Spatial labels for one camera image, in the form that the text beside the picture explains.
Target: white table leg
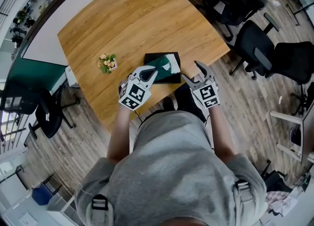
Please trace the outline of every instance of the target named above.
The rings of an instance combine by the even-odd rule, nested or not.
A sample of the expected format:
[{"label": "white table leg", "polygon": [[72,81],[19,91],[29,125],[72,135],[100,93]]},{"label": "white table leg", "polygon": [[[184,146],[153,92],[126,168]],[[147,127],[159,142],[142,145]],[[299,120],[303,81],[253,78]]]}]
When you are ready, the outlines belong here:
[{"label": "white table leg", "polygon": [[295,117],[295,116],[288,115],[288,114],[282,114],[282,113],[278,113],[278,112],[275,112],[275,111],[270,111],[269,114],[271,116],[273,116],[273,117],[277,117],[277,118],[280,118],[280,119],[283,119],[283,120],[286,120],[286,121],[289,121],[289,122],[302,124],[302,119],[299,118],[299,117]]},{"label": "white table leg", "polygon": [[60,212],[64,212],[69,206],[70,204],[74,201],[74,196],[72,196],[69,201],[63,206],[63,208],[60,210]]},{"label": "white table leg", "polygon": [[280,150],[282,150],[283,152],[287,153],[288,155],[290,155],[291,157],[293,157],[294,159],[296,159],[297,161],[301,162],[301,156],[299,156],[298,154],[296,154],[295,152],[292,152],[290,149],[287,149],[286,147],[284,147],[283,145],[277,143],[277,148],[279,148]]}]

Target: strap buckle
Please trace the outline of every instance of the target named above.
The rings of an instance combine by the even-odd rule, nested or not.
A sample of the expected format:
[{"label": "strap buckle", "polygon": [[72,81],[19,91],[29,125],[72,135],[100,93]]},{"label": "strap buckle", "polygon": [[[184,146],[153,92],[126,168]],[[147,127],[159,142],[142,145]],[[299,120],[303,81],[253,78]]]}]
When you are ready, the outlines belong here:
[{"label": "strap buckle", "polygon": [[236,183],[242,202],[252,201],[252,194],[250,192],[250,185],[245,180],[239,180]]},{"label": "strap buckle", "polygon": [[95,195],[92,200],[92,209],[108,210],[108,199],[103,195]]}]

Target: person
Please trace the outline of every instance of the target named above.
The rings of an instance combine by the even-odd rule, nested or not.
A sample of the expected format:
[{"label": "person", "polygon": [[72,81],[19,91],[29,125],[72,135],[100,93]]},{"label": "person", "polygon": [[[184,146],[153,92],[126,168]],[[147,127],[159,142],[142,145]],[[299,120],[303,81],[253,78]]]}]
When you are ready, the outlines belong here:
[{"label": "person", "polygon": [[12,21],[15,25],[19,25],[19,19],[15,17]]},{"label": "person", "polygon": [[22,41],[23,41],[22,37],[20,37],[19,35],[13,34],[11,42],[16,43],[16,48],[20,47]]},{"label": "person", "polygon": [[33,20],[33,19],[31,19],[31,18],[28,18],[26,21],[25,21],[25,26],[27,27],[27,28],[30,28],[31,26],[33,26],[34,25],[34,23],[35,23],[35,20]]},{"label": "person", "polygon": [[[220,106],[209,109],[213,151],[206,118],[188,85],[175,97],[178,110],[165,98],[163,110],[142,123],[132,153],[131,111],[119,106],[106,158],[75,193],[84,224],[251,226],[265,212],[265,183],[248,158],[236,153]],[[96,203],[106,201],[99,194],[110,206],[97,217]]]},{"label": "person", "polygon": [[22,33],[22,34],[24,34],[24,35],[27,34],[26,31],[24,31],[23,29],[20,29],[20,28],[17,27],[17,26],[13,27],[13,28],[10,30],[10,33],[11,33],[11,32],[13,32],[13,33],[18,32],[19,34]]}]

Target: black shoe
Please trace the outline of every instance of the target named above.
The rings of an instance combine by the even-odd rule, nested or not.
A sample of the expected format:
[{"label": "black shoe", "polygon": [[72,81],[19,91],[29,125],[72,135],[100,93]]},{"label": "black shoe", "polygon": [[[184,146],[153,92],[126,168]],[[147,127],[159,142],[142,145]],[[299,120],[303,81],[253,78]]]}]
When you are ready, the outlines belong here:
[{"label": "black shoe", "polygon": [[165,111],[174,111],[175,105],[173,104],[173,101],[170,97],[166,97],[162,101],[162,108]]}]

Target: green wall panel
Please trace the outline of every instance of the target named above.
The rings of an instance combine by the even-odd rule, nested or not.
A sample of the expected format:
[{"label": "green wall panel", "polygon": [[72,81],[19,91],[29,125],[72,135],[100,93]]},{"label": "green wall panel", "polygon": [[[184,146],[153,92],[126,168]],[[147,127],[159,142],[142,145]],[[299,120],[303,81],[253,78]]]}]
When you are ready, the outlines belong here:
[{"label": "green wall panel", "polygon": [[14,79],[32,90],[45,88],[50,91],[64,73],[65,68],[62,65],[17,58],[9,79]]}]

